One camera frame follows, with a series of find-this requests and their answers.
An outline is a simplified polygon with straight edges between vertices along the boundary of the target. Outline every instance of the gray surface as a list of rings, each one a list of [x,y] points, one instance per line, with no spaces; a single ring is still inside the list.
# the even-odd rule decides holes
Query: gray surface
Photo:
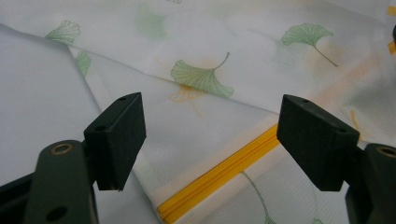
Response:
[[[83,140],[100,111],[66,46],[0,24],[0,185],[32,173],[38,153]],[[131,174],[124,191],[96,191],[101,223],[159,223]]]

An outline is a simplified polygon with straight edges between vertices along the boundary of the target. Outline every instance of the white surface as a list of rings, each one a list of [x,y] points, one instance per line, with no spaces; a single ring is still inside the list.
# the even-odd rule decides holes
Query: white surface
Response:
[[[35,169],[38,153],[83,140],[100,114],[66,46],[0,24],[0,186]],[[101,223],[159,223],[131,174],[124,191],[96,191]]]

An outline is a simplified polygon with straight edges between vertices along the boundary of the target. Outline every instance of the round hole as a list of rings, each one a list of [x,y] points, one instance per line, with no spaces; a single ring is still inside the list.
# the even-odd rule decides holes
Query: round hole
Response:
[[[105,128],[106,128],[106,126],[99,126],[99,127],[96,127],[95,130],[98,131],[98,132],[101,132],[101,131],[103,131]]]
[[[47,213],[47,221],[54,222],[66,215],[67,208],[64,206],[60,206],[57,208],[52,209],[50,212]]]
[[[53,147],[50,152],[52,153],[52,155],[59,156],[71,151],[72,149],[73,149],[73,145],[71,145],[70,143],[66,143]]]
[[[382,155],[387,157],[396,158],[396,149],[390,147],[378,147],[376,149]]]

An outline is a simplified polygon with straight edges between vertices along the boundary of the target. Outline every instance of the black object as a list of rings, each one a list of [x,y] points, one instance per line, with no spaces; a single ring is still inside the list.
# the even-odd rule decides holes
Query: black object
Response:
[[[0,223],[98,223],[92,184],[122,190],[146,138],[142,96],[121,97],[84,132],[44,148],[35,172],[0,188]]]
[[[396,148],[370,144],[361,150],[356,130],[291,95],[283,96],[276,135],[318,189],[349,184],[350,223],[396,223]]]

